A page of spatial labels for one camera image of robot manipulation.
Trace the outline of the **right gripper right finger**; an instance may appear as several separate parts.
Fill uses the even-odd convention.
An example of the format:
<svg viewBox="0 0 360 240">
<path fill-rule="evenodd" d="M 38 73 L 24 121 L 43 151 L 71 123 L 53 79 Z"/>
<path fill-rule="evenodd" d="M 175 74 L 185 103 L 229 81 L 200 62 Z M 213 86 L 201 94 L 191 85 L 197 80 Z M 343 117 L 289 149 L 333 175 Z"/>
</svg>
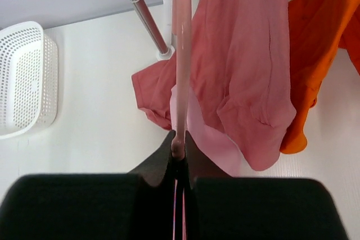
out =
<svg viewBox="0 0 360 240">
<path fill-rule="evenodd" d="M 309 178 L 234 178 L 186 134 L 188 239 L 347 239 L 334 200 Z"/>
</svg>

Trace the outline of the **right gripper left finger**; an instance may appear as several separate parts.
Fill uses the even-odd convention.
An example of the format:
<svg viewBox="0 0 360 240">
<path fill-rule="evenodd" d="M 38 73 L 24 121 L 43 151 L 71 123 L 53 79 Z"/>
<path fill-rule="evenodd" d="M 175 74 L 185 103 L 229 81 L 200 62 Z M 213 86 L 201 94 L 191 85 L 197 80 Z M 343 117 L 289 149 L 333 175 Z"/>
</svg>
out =
<svg viewBox="0 0 360 240">
<path fill-rule="evenodd" d="M 1 204 L 2 239 L 172 239 L 169 132 L 126 174 L 29 174 Z"/>
</svg>

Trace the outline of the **orange t shirt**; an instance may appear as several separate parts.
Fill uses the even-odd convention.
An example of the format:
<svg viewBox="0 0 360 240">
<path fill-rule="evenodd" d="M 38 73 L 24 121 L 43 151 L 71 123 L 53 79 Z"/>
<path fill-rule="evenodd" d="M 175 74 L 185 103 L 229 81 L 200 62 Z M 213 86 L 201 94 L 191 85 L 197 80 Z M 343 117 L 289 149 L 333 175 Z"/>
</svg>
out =
<svg viewBox="0 0 360 240">
<path fill-rule="evenodd" d="M 338 48 L 346 49 L 359 69 L 359 0 L 291 0 L 289 29 L 291 101 L 296 116 L 281 144 L 285 154 L 306 148 L 304 124 Z"/>
</svg>

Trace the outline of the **salmon pink t shirt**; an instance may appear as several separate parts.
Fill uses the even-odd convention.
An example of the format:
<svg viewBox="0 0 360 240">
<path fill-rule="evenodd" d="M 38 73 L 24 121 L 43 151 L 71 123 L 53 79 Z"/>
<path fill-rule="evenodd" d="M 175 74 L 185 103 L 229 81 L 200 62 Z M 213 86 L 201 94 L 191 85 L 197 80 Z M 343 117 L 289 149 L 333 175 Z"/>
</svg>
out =
<svg viewBox="0 0 360 240">
<path fill-rule="evenodd" d="M 290 100 L 288 0 L 199 0 L 191 86 L 208 126 L 254 170 L 271 167 L 296 111 Z"/>
</svg>

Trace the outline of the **light pink t shirt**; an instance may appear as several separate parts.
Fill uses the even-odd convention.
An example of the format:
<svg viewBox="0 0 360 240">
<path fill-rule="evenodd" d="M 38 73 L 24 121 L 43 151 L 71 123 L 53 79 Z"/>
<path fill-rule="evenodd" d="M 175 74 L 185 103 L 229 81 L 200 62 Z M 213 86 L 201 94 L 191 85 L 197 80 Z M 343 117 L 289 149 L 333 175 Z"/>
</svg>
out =
<svg viewBox="0 0 360 240">
<path fill-rule="evenodd" d="M 188 92 L 188 164 L 192 178 L 240 176 L 241 155 L 236 144 L 224 133 L 208 126 L 192 88 Z"/>
</svg>

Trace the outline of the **pink wire hanger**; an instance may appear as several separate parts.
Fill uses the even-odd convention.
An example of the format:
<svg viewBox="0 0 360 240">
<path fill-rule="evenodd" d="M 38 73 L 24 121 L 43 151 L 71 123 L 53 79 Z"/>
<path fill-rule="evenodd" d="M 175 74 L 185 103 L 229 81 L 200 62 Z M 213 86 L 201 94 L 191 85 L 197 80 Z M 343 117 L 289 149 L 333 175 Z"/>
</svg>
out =
<svg viewBox="0 0 360 240">
<path fill-rule="evenodd" d="M 173 238 L 184 239 L 185 231 L 185 135 L 187 129 L 188 89 L 191 73 L 191 0 L 174 0 L 173 34 L 176 36 L 175 137 L 172 156 L 175 165 Z"/>
</svg>

